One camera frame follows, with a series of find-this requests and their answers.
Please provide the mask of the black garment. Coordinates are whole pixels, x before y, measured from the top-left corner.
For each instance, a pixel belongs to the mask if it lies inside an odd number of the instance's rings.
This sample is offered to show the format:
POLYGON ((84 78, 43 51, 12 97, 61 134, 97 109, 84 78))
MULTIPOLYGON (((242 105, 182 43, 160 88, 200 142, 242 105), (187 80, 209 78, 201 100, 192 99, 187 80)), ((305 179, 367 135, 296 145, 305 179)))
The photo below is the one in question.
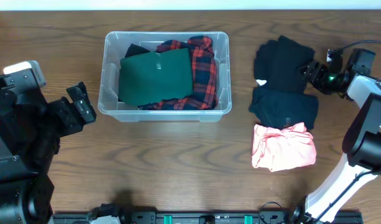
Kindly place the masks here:
POLYGON ((262 44, 254 60, 254 78, 265 80, 263 87, 271 90, 303 93, 307 81, 300 68, 314 59, 315 51, 284 35, 262 44))

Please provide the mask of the dark navy garment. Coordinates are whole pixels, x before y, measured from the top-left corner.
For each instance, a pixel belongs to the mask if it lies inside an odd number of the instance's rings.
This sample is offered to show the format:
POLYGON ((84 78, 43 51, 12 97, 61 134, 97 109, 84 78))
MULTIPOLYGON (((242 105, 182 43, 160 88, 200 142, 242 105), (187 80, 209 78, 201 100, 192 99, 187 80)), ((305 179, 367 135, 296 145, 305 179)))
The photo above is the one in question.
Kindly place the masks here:
POLYGON ((318 107, 315 96, 257 87, 252 92, 249 111, 266 127, 283 129, 303 123, 312 130, 318 107))

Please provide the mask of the clear plastic storage bin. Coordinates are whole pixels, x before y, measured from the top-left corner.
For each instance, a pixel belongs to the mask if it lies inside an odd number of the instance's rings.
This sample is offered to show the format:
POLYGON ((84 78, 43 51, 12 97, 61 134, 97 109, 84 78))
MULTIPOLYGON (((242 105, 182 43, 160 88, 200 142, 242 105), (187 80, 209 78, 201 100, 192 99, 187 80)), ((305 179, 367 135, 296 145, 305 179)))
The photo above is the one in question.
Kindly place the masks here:
POLYGON ((138 121, 199 121, 218 122, 230 112, 231 72, 229 37, 225 32, 128 32, 112 31, 104 40, 104 53, 99 88, 98 109, 120 122, 138 121), (205 35, 213 40, 214 59, 217 66, 218 104, 213 110, 140 110, 118 99, 120 59, 131 44, 155 50, 166 40, 186 42, 190 37, 205 35))

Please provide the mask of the green garment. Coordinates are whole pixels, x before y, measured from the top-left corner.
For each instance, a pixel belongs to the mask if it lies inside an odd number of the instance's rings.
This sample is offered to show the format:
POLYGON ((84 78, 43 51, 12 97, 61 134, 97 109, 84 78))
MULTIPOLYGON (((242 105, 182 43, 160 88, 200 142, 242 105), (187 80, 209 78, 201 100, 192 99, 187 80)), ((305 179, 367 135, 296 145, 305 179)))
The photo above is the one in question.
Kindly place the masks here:
POLYGON ((182 99, 193 93, 193 74, 188 48, 148 52, 120 61, 118 99, 143 106, 182 99))

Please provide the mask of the black cloth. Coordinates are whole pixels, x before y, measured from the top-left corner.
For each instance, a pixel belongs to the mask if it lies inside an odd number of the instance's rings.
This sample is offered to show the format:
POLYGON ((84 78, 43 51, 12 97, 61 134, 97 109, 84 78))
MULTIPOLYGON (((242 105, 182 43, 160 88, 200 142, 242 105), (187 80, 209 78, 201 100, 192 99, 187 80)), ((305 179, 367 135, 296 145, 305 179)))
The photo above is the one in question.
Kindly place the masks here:
POLYGON ((140 54, 146 54, 146 53, 149 53, 149 50, 141 46, 131 44, 125 54, 125 58, 132 57, 135 55, 140 55, 140 54))

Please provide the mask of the pink garment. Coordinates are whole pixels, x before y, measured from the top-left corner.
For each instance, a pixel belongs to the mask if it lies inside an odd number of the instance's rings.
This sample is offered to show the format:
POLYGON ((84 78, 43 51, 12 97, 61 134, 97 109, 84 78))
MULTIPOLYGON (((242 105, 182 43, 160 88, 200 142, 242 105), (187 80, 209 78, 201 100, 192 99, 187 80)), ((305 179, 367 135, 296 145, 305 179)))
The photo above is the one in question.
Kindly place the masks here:
POLYGON ((252 166, 271 172, 313 165, 316 148, 304 123, 284 129, 254 126, 252 166))

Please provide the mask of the red plaid flannel shirt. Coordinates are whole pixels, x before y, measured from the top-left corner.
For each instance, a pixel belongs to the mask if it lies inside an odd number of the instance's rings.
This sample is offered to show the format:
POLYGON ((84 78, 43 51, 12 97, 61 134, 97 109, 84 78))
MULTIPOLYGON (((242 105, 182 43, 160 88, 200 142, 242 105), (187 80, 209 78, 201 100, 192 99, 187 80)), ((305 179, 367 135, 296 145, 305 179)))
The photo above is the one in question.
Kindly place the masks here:
POLYGON ((193 93, 182 99, 149 103, 142 110, 212 110, 217 99, 217 66, 214 59, 213 40, 206 35, 190 37, 187 42, 168 40, 157 46, 157 52, 188 49, 193 74, 193 93))

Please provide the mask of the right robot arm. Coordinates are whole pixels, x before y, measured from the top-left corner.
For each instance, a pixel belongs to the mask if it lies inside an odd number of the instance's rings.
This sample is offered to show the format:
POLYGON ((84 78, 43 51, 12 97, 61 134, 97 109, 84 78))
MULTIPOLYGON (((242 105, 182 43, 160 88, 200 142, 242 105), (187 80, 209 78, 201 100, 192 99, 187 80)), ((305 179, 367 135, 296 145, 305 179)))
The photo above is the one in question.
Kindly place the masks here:
POLYGON ((363 185, 381 175, 381 83, 371 64, 347 64, 346 95, 360 110, 344 136, 343 154, 328 178, 294 210, 291 223, 331 223, 363 185))

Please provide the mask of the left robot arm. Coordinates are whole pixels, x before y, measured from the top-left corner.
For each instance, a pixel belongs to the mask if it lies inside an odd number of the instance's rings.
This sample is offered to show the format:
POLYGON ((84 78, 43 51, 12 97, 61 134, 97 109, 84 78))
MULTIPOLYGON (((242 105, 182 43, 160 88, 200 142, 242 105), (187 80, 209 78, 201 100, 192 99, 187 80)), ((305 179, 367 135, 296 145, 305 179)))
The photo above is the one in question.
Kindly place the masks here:
POLYGON ((96 120, 83 82, 51 102, 43 85, 31 68, 0 75, 0 223, 48 223, 60 140, 96 120))

